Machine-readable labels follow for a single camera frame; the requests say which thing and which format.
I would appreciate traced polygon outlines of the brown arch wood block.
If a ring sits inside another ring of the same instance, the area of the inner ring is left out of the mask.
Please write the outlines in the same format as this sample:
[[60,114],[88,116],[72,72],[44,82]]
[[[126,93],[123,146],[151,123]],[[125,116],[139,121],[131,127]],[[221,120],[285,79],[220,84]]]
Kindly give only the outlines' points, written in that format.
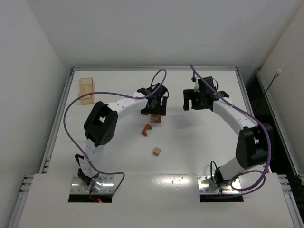
[[148,130],[151,130],[152,126],[150,124],[147,124],[144,129],[142,130],[142,135],[147,137],[148,136]]

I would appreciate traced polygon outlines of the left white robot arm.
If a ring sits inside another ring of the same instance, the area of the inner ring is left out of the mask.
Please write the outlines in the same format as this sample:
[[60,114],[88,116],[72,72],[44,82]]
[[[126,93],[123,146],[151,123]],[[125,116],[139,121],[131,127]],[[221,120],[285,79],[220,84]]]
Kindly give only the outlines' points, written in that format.
[[105,145],[109,143],[116,129],[117,122],[140,111],[143,115],[166,115],[168,89],[157,83],[149,88],[138,89],[132,95],[121,100],[103,103],[97,102],[91,110],[85,124],[86,148],[85,155],[75,156],[79,169],[78,176],[87,186],[99,173],[91,164],[99,160]]

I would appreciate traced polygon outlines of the reddish long wood block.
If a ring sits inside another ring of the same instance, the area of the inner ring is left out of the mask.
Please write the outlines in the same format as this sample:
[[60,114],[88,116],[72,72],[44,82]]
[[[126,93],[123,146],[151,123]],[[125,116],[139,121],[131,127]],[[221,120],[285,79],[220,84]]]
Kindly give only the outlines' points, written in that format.
[[156,124],[160,124],[162,122],[162,118],[161,117],[162,117],[161,115],[157,116],[156,121],[155,121]]

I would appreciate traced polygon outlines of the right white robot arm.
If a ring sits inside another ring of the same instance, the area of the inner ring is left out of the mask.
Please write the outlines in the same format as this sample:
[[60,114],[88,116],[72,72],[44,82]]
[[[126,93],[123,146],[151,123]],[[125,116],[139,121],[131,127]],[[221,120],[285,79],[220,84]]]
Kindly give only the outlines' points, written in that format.
[[195,86],[183,91],[183,109],[209,109],[220,116],[238,136],[235,156],[226,164],[217,167],[213,175],[217,186],[228,185],[236,175],[272,160],[270,150],[273,129],[269,124],[260,126],[255,120],[236,109],[229,95],[216,92],[212,77],[192,77]]

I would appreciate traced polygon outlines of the lone light wood cube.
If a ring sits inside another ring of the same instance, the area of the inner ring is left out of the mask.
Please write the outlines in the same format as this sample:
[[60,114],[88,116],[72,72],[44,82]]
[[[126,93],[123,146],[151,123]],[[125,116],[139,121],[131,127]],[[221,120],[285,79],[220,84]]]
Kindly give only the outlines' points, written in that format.
[[153,155],[155,156],[159,156],[161,153],[161,149],[158,147],[155,147],[155,149],[153,150]]

